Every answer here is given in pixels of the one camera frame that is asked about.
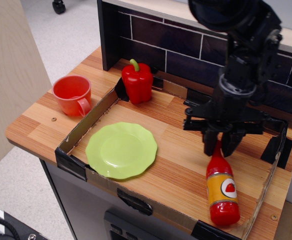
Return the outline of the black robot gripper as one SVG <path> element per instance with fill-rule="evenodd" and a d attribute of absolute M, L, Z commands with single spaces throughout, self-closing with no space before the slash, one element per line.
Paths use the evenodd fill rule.
<path fill-rule="evenodd" d="M 246 134 L 262 134 L 265 122 L 272 119 L 268 113 L 249 107 L 249 101 L 247 97 L 226 97 L 221 102 L 212 97 L 205 103 L 187 99 L 183 129 L 203 133 L 207 156 L 212 156 L 221 141 L 223 155 L 229 157 Z"/>

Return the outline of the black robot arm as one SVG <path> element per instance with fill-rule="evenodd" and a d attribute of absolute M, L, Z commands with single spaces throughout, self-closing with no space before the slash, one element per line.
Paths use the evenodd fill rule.
<path fill-rule="evenodd" d="M 191 0 L 188 5 L 201 25 L 226 33 L 228 40 L 225 66 L 211 99 L 186 109 L 183 128 L 202 133 L 206 155 L 221 141 L 228 157 L 245 135 L 262 134 L 270 119 L 255 109 L 262 100 L 251 97 L 278 68 L 281 20 L 262 0 Z"/>

